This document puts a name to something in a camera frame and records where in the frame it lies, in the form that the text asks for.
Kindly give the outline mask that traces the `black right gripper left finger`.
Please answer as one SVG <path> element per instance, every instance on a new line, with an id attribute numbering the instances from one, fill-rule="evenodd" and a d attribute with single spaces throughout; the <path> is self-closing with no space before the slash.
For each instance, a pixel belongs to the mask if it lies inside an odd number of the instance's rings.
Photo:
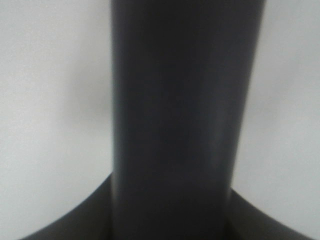
<path id="1" fill-rule="evenodd" d="M 51 224 L 24 237 L 24 240 L 110 240 L 111 178 L 82 203 Z"/>

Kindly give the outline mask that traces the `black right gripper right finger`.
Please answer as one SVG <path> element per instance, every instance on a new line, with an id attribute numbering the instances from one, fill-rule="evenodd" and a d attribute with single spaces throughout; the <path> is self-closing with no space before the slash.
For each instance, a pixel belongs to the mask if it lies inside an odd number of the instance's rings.
<path id="1" fill-rule="evenodd" d="M 231 192 L 228 206 L 230 240 L 309 240 L 310 237 L 282 224 Z"/>

